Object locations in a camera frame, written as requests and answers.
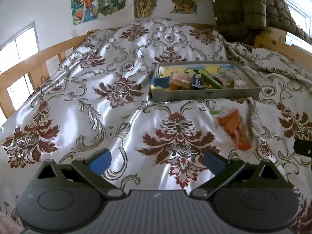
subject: jacket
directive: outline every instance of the jacket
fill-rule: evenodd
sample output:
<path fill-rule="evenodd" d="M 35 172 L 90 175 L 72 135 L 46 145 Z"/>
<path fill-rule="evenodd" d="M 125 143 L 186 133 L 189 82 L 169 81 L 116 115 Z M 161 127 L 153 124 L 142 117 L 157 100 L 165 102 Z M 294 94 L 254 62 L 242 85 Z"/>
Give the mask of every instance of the jacket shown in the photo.
<path fill-rule="evenodd" d="M 284 0 L 212 0 L 218 31 L 228 41 L 251 42 L 266 26 L 290 32 L 312 44 L 297 27 Z"/>

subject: wooden railing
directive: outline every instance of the wooden railing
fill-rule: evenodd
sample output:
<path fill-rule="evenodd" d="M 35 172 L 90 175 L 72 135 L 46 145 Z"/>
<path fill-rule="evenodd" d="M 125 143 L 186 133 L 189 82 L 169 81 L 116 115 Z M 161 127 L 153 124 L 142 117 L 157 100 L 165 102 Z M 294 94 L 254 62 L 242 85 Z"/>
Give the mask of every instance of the wooden railing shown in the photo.
<path fill-rule="evenodd" d="M 75 50 L 86 37 L 95 31 L 90 31 L 86 35 L 49 47 L 0 74 L 0 107 L 4 116 L 9 118 L 15 112 L 12 100 L 7 91 L 8 87 L 25 74 L 28 74 L 32 87 L 37 89 L 43 82 L 50 78 L 46 61 L 58 56 L 60 64 L 62 64 L 66 60 L 65 51 L 70 48 Z"/>
<path fill-rule="evenodd" d="M 265 48 L 277 51 L 285 55 L 289 60 L 296 61 L 304 68 L 312 68 L 312 55 L 296 46 L 286 45 L 287 32 L 266 27 L 266 29 L 255 38 L 255 48 Z"/>

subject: bedspread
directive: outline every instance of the bedspread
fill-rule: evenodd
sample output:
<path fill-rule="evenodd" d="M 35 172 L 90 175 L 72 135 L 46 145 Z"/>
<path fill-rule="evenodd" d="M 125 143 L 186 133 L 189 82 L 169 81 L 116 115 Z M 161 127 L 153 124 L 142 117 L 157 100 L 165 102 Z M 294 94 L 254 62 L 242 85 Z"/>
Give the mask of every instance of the bedspread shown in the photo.
<path fill-rule="evenodd" d="M 261 86 L 258 99 L 149 101 L 157 63 L 235 61 Z M 203 155 L 259 163 L 270 159 L 298 195 L 297 233 L 312 228 L 311 159 L 294 140 L 312 140 L 312 73 L 265 49 L 228 43 L 214 30 L 168 19 L 144 20 L 91 35 L 0 132 L 0 211 L 20 224 L 15 202 L 53 158 L 69 163 L 109 149 L 103 178 L 130 189 L 185 189 L 213 177 Z M 237 108 L 252 131 L 252 148 L 236 149 L 211 110 Z"/>

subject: gray tray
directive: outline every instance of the gray tray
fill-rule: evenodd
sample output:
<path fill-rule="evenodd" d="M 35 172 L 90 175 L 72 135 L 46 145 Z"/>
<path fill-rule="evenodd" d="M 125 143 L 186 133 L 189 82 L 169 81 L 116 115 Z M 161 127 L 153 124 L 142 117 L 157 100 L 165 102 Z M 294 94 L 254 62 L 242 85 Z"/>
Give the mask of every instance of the gray tray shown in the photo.
<path fill-rule="evenodd" d="M 151 90 L 151 96 L 153 102 L 167 102 L 167 101 L 180 101 L 188 99 L 207 99 L 207 98 L 257 98 L 259 96 L 261 88 L 247 73 L 239 68 L 235 63 L 227 62 L 172 62 L 172 63 L 160 63 L 157 65 L 154 76 L 159 74 L 160 66 L 178 66 L 183 65 L 189 67 L 190 65 L 217 65 L 217 64 L 231 64 L 234 67 L 235 73 L 238 77 L 243 79 L 250 88 L 244 89 L 205 89 L 205 90 L 176 90 L 176 91 L 154 91 Z"/>

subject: orange package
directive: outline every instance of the orange package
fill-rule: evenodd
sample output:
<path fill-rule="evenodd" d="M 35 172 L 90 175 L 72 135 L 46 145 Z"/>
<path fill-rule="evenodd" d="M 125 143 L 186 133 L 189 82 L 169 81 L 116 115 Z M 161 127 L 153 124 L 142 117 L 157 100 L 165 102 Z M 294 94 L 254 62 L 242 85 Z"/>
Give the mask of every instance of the orange package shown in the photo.
<path fill-rule="evenodd" d="M 248 150 L 252 147 L 247 127 L 237 109 L 232 109 L 228 115 L 218 117 L 216 120 L 231 136 L 238 149 Z"/>

